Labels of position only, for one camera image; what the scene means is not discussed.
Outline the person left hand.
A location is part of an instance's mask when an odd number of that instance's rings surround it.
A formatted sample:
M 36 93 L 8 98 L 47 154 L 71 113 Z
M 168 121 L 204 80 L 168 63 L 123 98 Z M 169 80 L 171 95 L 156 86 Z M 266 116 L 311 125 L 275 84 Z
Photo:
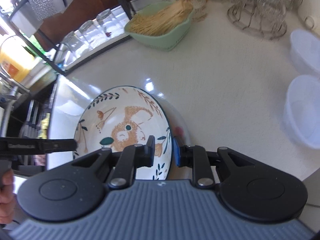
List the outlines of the person left hand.
M 1 224 L 10 224 L 14 218 L 15 197 L 14 197 L 14 173 L 10 169 L 2 177 L 3 187 L 1 188 Z

